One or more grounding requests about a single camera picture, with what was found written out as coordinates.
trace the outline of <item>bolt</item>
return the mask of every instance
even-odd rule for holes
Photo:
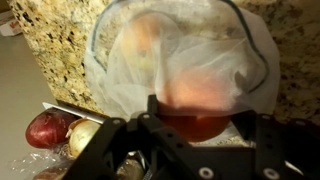
[[[296,121],[296,124],[299,125],[299,126],[305,126],[306,123],[303,122],[303,121]]]
[[[262,115],[262,118],[263,118],[263,119],[270,119],[270,116],[268,116],[268,115]]]
[[[199,175],[203,179],[212,179],[214,177],[213,171],[208,167],[202,167],[199,169]]]
[[[149,118],[150,118],[150,115],[149,115],[149,114],[144,114],[142,117],[143,117],[144,119],[149,119]]]
[[[115,124],[115,125],[117,125],[117,124],[120,124],[120,123],[121,123],[121,121],[120,121],[119,119],[115,119],[115,120],[113,120],[112,122],[113,122],[113,124]]]
[[[278,180],[280,179],[279,173],[272,168],[265,168],[263,170],[264,175],[270,180]]]

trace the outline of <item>white mesh bag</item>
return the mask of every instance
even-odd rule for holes
[[[114,1],[87,41],[97,105],[129,119],[156,94],[164,115],[272,113],[279,53],[261,17],[224,0]]]

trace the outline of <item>produce bag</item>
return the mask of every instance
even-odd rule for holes
[[[21,159],[9,163],[12,171],[21,173],[25,180],[62,179],[72,161],[51,150],[30,152]]]
[[[272,113],[280,77],[262,18],[227,0],[113,1],[84,64],[97,105],[126,120],[151,94],[169,116]]]

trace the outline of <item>yellow onion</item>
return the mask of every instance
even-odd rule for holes
[[[160,35],[157,16],[147,14],[130,21],[121,33],[120,48],[127,63],[135,68],[151,70],[153,44]]]
[[[80,119],[70,124],[69,150],[71,156],[77,158],[100,128],[100,124],[88,119]]]

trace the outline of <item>tomato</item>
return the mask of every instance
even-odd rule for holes
[[[231,118],[196,116],[159,116],[166,125],[173,127],[189,142],[201,142],[221,134]]]

